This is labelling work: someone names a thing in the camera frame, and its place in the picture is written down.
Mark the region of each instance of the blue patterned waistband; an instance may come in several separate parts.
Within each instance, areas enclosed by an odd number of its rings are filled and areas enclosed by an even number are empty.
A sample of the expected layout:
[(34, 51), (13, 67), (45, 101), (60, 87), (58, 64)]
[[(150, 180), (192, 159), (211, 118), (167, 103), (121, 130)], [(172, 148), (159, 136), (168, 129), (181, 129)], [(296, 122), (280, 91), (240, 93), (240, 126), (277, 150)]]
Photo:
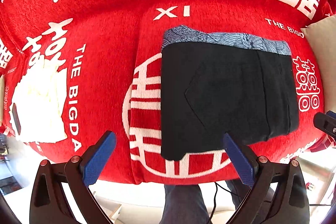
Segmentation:
[(291, 55), (291, 50), (285, 41), (269, 40), (247, 33), (214, 32), (205, 33), (181, 25), (165, 32), (162, 50), (164, 47), (180, 42), (204, 42), (219, 44), (249, 50), (273, 52), (281, 55)]

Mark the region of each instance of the red blanket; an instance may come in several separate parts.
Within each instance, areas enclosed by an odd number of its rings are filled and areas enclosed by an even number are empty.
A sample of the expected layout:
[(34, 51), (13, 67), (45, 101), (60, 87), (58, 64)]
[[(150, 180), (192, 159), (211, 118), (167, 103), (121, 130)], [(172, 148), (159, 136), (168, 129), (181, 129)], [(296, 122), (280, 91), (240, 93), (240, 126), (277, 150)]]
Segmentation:
[(235, 178), (225, 151), (187, 154), (179, 162), (160, 156), (160, 51), (165, 30), (181, 24), (203, 32), (246, 32), (285, 40), (292, 51), (299, 129), (251, 146), (257, 155), (285, 162), (323, 135), (312, 124), (314, 114), (324, 111), (322, 82), (300, 28), (332, 14), (328, 0), (2, 0), (4, 125), (12, 131), (14, 88), (44, 54), (60, 60), (59, 70), (68, 68), (62, 115), (68, 138), (30, 143), (40, 154), (67, 161), (112, 130), (117, 147), (101, 179), (195, 184)]

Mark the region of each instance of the white crumpled fabric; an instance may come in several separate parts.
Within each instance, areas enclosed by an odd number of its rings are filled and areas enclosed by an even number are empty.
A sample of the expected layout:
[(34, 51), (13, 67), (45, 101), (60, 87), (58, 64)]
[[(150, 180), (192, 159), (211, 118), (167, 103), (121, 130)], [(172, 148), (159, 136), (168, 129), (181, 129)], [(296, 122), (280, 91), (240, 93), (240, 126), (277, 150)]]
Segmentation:
[[(61, 118), (67, 97), (67, 69), (57, 70), (57, 62), (40, 55), (17, 84), (9, 107), (17, 140), (56, 143), (67, 138)], [(20, 135), (13, 119), (13, 103), (21, 125)]]

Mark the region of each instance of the gray jeans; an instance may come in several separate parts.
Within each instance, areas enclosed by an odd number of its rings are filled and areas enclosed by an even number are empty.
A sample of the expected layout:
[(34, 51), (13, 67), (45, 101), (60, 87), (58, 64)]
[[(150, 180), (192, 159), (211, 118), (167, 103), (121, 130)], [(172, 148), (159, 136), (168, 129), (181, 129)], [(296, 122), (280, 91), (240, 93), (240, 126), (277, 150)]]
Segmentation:
[[(249, 187), (240, 179), (226, 181), (233, 203), (238, 208)], [(166, 203), (160, 224), (206, 224), (209, 214), (205, 207), (201, 189), (198, 185), (165, 185)], [(274, 191), (270, 188), (267, 199), (272, 200)], [(260, 224), (266, 217), (270, 204), (264, 203), (253, 224)]]

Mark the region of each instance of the beige pillow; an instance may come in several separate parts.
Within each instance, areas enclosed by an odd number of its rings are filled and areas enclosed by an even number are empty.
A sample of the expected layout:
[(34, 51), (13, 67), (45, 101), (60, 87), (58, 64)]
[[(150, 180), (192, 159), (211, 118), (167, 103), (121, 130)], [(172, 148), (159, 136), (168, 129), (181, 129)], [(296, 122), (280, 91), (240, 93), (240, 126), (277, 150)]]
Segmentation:
[(336, 112), (336, 15), (310, 24), (301, 31), (306, 36), (319, 65), (325, 112)]
[(0, 77), (0, 126), (2, 124), (3, 117), (3, 99), (5, 96), (5, 77), (2, 75)]

